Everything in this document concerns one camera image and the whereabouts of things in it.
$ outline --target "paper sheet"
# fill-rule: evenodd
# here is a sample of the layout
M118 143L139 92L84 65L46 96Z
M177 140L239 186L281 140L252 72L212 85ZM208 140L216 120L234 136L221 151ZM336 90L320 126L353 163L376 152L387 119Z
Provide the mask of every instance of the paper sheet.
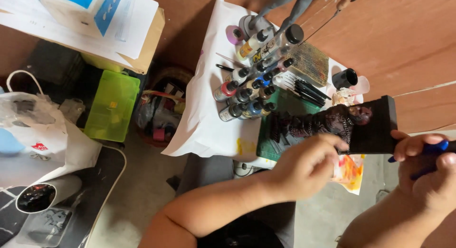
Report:
M0 24L130 66L118 53L132 59L139 57L158 3L135 0L128 38L122 42L115 39L115 34L122 18L121 9L126 3L126 0L121 0L103 38L81 35L58 24L38 0L0 0L0 9L12 13L0 13Z
M225 29L229 25L239 25L239 20L248 14L256 13L223 0L216 0L195 76L187 85L186 107L182 120L162 154L179 156L195 153L201 157L225 155L258 167L274 167L276 162L256 155L261 120L235 119L223 122L218 112L224 107L224 103L215 102L212 96L213 91L229 74L215 64L236 68L230 61L215 54L220 53L237 61L236 48L228 41ZM346 67L329 59L330 76L333 70L339 72L344 69Z

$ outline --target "green cutting mat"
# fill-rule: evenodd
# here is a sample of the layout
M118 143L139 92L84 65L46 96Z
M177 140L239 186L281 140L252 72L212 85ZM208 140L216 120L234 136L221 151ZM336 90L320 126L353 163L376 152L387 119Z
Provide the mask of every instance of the green cutting mat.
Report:
M277 104L277 111L285 112L288 111L291 115L317 113L320 111L320 107L299 99L293 93L288 92L284 89L279 88L277 92L273 93L268 102ZM274 151L271 146L270 140L266 137L270 128L269 117L261 118L261 127L258 135L258 145L256 154L259 157L277 161L280 158L280 154Z

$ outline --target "white plastic bag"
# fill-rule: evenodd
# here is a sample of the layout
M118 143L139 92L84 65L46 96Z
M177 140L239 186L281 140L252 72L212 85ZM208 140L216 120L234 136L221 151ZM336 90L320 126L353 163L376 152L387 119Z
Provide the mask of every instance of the white plastic bag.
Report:
M10 79L7 85L11 91ZM0 155L0 187L29 186L79 169L94 167L101 144L83 134L65 119L58 105L41 95L0 94L0 128L11 132L26 148Z

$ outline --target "t-shirt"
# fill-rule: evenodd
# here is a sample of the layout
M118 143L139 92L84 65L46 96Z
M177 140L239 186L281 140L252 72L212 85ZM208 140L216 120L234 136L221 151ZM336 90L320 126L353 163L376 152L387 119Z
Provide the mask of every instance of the t-shirt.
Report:
M284 248L274 231L264 223L242 216L198 239L198 248Z

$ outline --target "gray figurine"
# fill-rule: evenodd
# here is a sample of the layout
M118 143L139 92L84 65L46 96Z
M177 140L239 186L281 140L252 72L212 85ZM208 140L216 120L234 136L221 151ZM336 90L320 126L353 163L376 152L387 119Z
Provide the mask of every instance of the gray figurine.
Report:
M275 9L276 7L285 5L290 1L292 0L270 0L268 4L260 11L260 13L249 22L248 28L250 30L253 30L258 20L264 17L271 9ZM340 10L345 8L352 1L356 0L341 0L337 4L337 11L339 12ZM280 26L280 29L279 31L277 31L277 33L282 32L283 30L287 29L291 24L293 24L296 21L296 19L305 12L305 10L311 4L311 2L312 0L297 0L295 5L293 6L293 9L291 10L290 16L288 18L285 18L285 20L282 22L282 26Z

